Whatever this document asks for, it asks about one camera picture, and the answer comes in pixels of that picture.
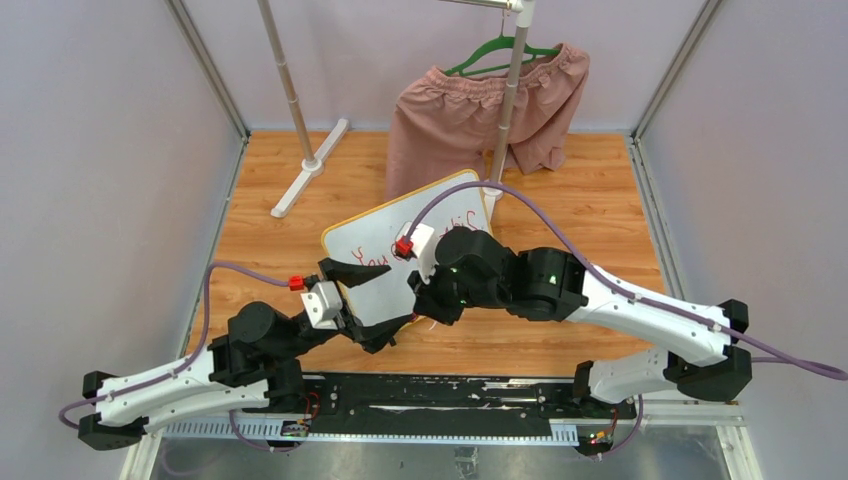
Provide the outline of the yellow framed whiteboard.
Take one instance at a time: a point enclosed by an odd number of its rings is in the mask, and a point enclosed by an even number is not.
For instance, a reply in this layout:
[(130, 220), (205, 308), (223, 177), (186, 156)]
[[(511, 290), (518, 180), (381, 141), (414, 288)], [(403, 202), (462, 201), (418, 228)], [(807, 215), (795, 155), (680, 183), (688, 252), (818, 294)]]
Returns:
[[(349, 308), (364, 327), (412, 313), (415, 296), (407, 279), (416, 269), (414, 260), (393, 255), (397, 236), (407, 223), (443, 191), (477, 181), (478, 174), (462, 170), (387, 203), (327, 228), (321, 237), (326, 255), (336, 261), (363, 266), (390, 267), (390, 271), (363, 285), (342, 286)], [(464, 189), (441, 201), (430, 210), (423, 223), (441, 237), (458, 226), (471, 230), (490, 230), (488, 207), (480, 188)]]

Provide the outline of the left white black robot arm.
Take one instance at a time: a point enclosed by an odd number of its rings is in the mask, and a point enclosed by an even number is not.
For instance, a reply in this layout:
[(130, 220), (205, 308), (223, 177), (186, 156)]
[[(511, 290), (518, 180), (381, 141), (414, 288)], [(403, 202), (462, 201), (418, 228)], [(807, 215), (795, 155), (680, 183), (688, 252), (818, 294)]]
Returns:
[(387, 265), (362, 266), (325, 258), (319, 274), (279, 280), (229, 262), (212, 263), (204, 275), (224, 268), (301, 295), (303, 309), (287, 316), (254, 301), (228, 323), (226, 334), (203, 338), (184, 358), (130, 376), (93, 371), (83, 379), (83, 404), (93, 413), (72, 423), (79, 440), (97, 451), (117, 450), (170, 424), (199, 415), (250, 410), (299, 413), (312, 418), (320, 396), (303, 378), (300, 356), (342, 335), (376, 353), (415, 319), (407, 313), (365, 327), (340, 289), (358, 287), (389, 272)]

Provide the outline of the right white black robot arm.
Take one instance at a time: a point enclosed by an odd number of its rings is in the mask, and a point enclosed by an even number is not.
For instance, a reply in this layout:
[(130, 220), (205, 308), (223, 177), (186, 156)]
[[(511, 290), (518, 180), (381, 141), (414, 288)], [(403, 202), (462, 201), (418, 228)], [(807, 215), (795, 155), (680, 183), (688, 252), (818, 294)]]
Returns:
[(616, 330), (651, 348), (578, 365), (571, 403), (584, 417), (641, 394), (675, 389), (729, 402), (752, 380), (752, 358), (733, 334), (747, 327), (746, 304), (703, 306), (588, 268), (567, 251), (513, 252), (489, 233), (455, 227), (437, 234), (420, 224), (396, 242), (417, 267), (408, 278), (413, 310), (451, 325), (468, 308), (504, 310), (529, 321), (568, 321)]

